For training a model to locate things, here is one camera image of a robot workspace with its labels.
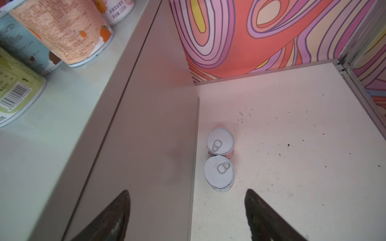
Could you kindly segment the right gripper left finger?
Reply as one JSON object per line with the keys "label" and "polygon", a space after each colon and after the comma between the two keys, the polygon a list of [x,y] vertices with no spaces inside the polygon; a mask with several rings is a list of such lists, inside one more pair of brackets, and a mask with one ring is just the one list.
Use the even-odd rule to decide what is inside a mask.
{"label": "right gripper left finger", "polygon": [[123,241],[131,211],[129,191],[122,191],[74,241]]}

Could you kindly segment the blue white labelled can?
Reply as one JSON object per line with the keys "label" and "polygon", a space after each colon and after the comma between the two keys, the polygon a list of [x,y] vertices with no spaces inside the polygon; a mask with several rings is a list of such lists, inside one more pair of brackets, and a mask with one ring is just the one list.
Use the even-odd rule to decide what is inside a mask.
{"label": "blue white labelled can", "polygon": [[63,63],[9,13],[1,12],[1,47],[42,76]]}

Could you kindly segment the pink labelled can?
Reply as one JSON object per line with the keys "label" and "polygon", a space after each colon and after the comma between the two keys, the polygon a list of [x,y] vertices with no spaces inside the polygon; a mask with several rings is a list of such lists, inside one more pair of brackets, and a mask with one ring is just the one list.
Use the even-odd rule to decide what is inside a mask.
{"label": "pink labelled can", "polygon": [[120,22],[135,7],[133,0],[92,0],[92,2],[110,26]]}

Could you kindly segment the peach labelled can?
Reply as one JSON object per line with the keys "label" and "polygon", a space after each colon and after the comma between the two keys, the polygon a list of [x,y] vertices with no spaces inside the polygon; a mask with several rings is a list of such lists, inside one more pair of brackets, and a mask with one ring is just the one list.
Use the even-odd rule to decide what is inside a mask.
{"label": "peach labelled can", "polygon": [[3,9],[70,67],[91,61],[114,37],[92,1],[11,1]]}

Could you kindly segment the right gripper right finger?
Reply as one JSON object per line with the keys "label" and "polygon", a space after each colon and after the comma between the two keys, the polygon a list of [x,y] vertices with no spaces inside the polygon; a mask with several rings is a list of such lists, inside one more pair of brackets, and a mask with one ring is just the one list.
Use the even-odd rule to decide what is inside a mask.
{"label": "right gripper right finger", "polygon": [[244,205],[253,241],[304,241],[254,190],[246,191]]}

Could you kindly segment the can row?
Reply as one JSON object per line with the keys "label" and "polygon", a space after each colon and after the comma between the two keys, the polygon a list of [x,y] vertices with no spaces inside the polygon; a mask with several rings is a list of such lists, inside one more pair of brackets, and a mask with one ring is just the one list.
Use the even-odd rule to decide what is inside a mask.
{"label": "can row", "polygon": [[235,140],[232,133],[225,128],[213,129],[206,141],[210,156],[224,156],[231,159],[234,155]]}
{"label": "can row", "polygon": [[43,76],[1,48],[1,127],[22,115],[45,86]]}
{"label": "can row", "polygon": [[235,172],[233,164],[224,156],[210,157],[204,166],[204,176],[214,190],[226,192],[234,184]]}

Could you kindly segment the can right row back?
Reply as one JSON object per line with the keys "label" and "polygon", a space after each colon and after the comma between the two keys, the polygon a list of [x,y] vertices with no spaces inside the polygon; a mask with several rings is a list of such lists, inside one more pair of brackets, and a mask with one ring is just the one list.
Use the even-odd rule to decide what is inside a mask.
{"label": "can right row back", "polygon": [[235,140],[232,133],[225,128],[213,129],[206,141],[210,156],[224,156],[231,159],[234,155]]}

